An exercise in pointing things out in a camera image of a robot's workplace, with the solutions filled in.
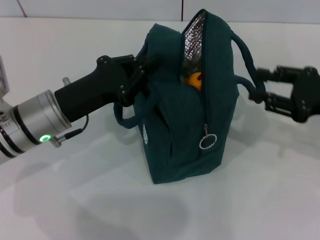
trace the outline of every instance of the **white surface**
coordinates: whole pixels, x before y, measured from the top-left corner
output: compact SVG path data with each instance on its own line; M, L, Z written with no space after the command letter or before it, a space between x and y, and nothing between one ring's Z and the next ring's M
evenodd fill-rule
M0 0L0 17L23 17L16 0Z
M101 55L136 54L153 24L0 19L6 100L55 91L63 77L90 73ZM187 23L162 24L181 31ZM230 25L257 66L320 69L319 25ZM248 76L236 47L234 62ZM287 86L267 88L289 94ZM142 138L117 125L112 105L61 149L45 143L0 165L0 239L318 240L320 118L296 124L240 91L222 165L207 175L153 185Z
M200 9L229 22L320 23L318 0L184 0L184 20Z
M28 17L180 21L181 0L20 0Z

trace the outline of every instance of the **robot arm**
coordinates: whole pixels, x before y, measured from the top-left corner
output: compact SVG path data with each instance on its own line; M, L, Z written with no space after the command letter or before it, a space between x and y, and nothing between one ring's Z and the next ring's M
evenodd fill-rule
M1 63L0 164L46 141L60 147L86 128L89 113L104 105L131 106L145 82L146 71L155 66L155 60L139 62L133 55L101 56L96 62L96 69L89 75L73 83L64 78L64 87L55 93L47 90L14 107L2 99L9 88ZM71 127L71 122L85 116L85 127L57 137Z
M278 66L274 72L258 68L257 78L266 82L292 84L290 98L274 93L250 96L251 100L263 100L265 110L292 118L298 123L305 123L312 115L320 114L320 76L314 67L304 69Z

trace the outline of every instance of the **bag handle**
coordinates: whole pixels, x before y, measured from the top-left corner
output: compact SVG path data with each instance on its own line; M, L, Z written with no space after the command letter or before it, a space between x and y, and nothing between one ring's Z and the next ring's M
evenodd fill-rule
M257 70L254 65L254 60L251 56L251 53L247 47L247 45L242 41L242 39L232 32L231 39L237 44L242 54L242 58L245 63L245 67L249 72L249 75L254 83L254 85L246 78L242 76L235 76L236 84L243 85L247 91L249 92L250 96L264 94L266 92L266 87L263 80L257 79ZM255 102L257 104L262 103L262 99L256 99Z
M127 119L124 119L123 117L124 107L119 103L115 102L113 105L115 119L119 125L125 127L126 129L132 129L135 126L137 126L143 118L145 118L151 113L151 111L154 109L154 107L157 105L159 101L159 96L155 93L155 91L153 91L147 98L144 106L142 107L142 110L135 116L132 116Z

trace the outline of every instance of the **insulated lunch bag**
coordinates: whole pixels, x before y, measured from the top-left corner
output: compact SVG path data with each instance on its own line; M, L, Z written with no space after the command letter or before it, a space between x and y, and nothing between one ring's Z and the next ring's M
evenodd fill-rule
M232 41L255 86L234 74ZM252 56L225 21L203 9L182 33L155 24L136 58L155 57L157 69L146 75L135 97L135 116L123 119L122 106L115 103L116 120L125 128L138 125L155 184L210 173L222 161L239 96L237 84L250 95L266 91L257 80ZM187 83L196 73L200 86Z

